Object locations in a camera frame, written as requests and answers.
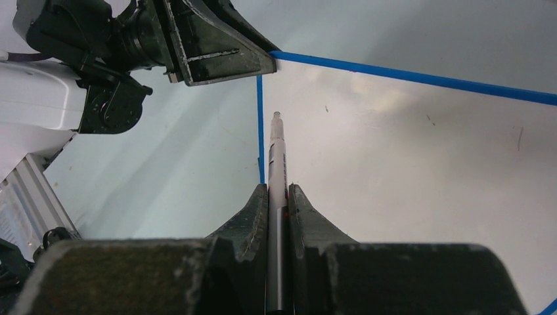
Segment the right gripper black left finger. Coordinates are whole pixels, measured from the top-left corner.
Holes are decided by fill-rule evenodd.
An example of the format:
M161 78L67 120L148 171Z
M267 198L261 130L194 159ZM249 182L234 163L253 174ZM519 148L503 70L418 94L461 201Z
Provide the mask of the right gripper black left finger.
M12 314L263 314L268 192L205 238L64 240L42 256Z

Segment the blue framed whiteboard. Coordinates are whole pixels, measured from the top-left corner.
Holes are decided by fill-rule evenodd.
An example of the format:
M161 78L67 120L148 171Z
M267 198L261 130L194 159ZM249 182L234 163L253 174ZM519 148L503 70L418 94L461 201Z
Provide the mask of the blue framed whiteboard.
M556 312L556 94L277 52L257 79L288 182L360 242L490 248L530 314Z

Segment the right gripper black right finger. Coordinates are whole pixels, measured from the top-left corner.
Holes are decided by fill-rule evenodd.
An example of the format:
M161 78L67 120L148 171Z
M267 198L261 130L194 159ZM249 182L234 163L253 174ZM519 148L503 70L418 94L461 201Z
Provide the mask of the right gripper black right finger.
M476 243L361 243L289 187L297 314L525 314L504 264Z

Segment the white whiteboard marker pen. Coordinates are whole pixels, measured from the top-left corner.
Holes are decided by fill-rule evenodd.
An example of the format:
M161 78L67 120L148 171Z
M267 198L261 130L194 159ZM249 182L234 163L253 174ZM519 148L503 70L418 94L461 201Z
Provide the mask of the white whiteboard marker pen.
M268 314L291 314L286 143L280 112L275 112L271 120L267 186L269 209L266 311Z

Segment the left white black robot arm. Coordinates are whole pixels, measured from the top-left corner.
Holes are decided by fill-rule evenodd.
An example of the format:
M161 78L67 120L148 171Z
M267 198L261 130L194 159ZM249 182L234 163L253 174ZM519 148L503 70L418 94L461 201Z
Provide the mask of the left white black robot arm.
M1 237L206 236L263 180L276 47L230 1L2 1Z

